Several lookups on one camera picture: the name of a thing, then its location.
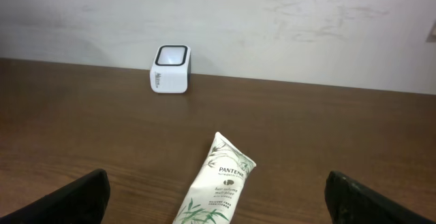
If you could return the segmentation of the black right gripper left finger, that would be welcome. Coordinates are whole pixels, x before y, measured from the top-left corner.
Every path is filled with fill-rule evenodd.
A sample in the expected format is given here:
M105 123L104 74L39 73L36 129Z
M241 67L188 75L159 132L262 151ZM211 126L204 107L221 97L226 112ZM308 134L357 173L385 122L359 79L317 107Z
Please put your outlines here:
M1 217L5 224L85 223L100 224L110 199L105 170L97 169Z

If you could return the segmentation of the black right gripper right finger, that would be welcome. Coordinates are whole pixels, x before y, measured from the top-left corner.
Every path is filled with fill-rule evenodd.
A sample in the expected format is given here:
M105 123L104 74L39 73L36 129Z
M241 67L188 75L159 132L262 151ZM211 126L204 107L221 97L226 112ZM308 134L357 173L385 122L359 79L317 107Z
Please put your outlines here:
M324 198L334 224L435 224L338 171L329 173Z

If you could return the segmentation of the white Pantene tube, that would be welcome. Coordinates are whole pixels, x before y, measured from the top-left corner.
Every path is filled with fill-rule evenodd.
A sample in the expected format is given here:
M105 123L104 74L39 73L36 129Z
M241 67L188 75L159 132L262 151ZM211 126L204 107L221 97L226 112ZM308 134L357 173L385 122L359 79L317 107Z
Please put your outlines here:
M192 182L174 224L229 224L256 163L221 133Z

